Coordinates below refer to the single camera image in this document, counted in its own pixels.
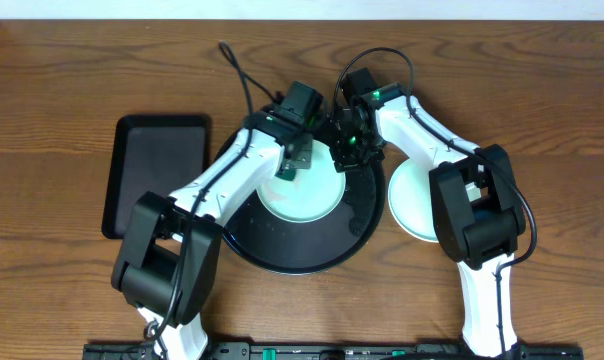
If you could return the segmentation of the green yellow sponge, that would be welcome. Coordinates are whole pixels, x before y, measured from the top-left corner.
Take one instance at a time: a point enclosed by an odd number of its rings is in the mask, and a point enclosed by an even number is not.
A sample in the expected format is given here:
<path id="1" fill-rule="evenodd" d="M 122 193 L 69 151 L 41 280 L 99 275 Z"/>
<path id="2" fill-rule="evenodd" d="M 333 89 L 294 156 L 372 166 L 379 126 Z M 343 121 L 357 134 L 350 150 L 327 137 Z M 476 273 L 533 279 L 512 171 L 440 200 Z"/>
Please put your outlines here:
<path id="1" fill-rule="evenodd" d="M 276 177 L 284 181 L 293 181 L 296 177 L 297 170 L 295 168 L 281 168 Z"/>

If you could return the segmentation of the green plate with red stain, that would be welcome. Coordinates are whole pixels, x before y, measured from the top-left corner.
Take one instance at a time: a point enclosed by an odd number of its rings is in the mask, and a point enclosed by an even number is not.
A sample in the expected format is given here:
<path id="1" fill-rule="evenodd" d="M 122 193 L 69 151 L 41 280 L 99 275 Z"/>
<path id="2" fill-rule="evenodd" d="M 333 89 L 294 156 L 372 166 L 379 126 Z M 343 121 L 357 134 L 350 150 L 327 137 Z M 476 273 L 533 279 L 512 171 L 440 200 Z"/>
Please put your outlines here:
<path id="1" fill-rule="evenodd" d="M 388 203 L 396 222 L 409 235 L 437 243 L 433 222 L 429 171 L 412 159 L 405 160 L 394 172 L 388 186 Z"/>

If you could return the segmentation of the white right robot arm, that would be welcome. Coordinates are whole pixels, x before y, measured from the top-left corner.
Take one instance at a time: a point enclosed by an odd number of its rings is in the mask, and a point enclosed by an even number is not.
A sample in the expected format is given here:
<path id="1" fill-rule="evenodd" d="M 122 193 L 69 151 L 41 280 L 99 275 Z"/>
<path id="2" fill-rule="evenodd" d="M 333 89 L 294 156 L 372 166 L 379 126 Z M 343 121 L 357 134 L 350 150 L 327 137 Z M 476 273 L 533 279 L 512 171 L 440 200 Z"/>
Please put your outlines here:
<path id="1" fill-rule="evenodd" d="M 332 147 L 337 169 L 361 167 L 391 143 L 425 172 L 432 230 L 460 273 L 463 339 L 476 356 L 508 356 L 517 345 L 510 271 L 529 258 L 515 252 L 519 236 L 536 224 L 506 151 L 454 134 L 399 83 L 344 80 L 334 94 L 346 102 L 331 111 L 339 134 Z"/>

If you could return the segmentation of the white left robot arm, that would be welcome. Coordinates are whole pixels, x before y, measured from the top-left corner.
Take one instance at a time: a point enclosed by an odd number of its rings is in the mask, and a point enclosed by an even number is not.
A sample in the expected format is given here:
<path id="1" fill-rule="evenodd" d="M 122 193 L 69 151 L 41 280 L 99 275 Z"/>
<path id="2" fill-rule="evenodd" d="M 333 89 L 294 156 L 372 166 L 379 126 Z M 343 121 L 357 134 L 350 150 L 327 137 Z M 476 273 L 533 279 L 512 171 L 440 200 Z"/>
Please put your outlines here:
<path id="1" fill-rule="evenodd" d="M 235 140 L 198 178 L 135 204 L 111 277 L 145 318 L 161 359 L 198 359 L 208 344 L 200 312 L 211 293 L 228 220 L 256 188 L 312 142 L 312 115 L 290 110 L 248 115 Z"/>

